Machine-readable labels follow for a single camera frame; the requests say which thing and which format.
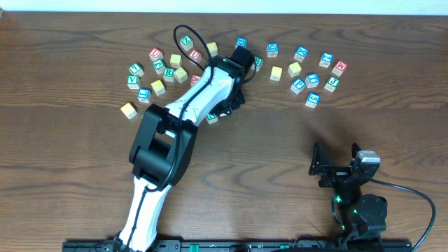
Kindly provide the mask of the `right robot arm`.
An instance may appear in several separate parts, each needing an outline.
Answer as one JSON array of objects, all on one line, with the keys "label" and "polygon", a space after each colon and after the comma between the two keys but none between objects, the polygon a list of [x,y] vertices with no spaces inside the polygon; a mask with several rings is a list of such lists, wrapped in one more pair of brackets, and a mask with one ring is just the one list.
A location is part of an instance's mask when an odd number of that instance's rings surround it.
[{"label": "right robot arm", "polygon": [[351,146],[350,164],[341,167],[330,163],[322,145],[316,142],[309,168],[310,176],[319,176],[318,186],[332,188],[332,214],[343,229],[342,236],[330,246],[342,251],[383,251],[381,233],[386,230],[388,203],[384,197],[363,194],[361,186],[372,179],[380,166],[379,156]]}]

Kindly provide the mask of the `green N block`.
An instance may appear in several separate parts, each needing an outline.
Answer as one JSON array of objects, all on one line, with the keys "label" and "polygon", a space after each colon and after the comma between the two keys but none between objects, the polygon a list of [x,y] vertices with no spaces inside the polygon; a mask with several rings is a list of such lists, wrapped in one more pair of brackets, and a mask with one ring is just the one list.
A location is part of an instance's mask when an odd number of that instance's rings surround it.
[{"label": "green N block", "polygon": [[208,113],[208,114],[206,115],[206,121],[207,121],[209,124],[216,123],[216,122],[218,121],[218,116],[217,116],[216,114]]}]

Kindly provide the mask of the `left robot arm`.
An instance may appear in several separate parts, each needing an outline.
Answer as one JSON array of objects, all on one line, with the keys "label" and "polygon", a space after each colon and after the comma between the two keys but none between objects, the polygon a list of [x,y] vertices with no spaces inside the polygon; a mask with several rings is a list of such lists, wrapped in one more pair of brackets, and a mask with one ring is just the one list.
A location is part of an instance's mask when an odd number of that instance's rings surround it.
[{"label": "left robot arm", "polygon": [[242,46],[230,57],[214,56],[184,95],[145,110],[129,152],[133,200],[114,239],[115,251],[146,251],[153,245],[162,205],[190,164],[199,125],[207,116],[230,115],[244,104],[241,87],[254,62],[254,54]]}]

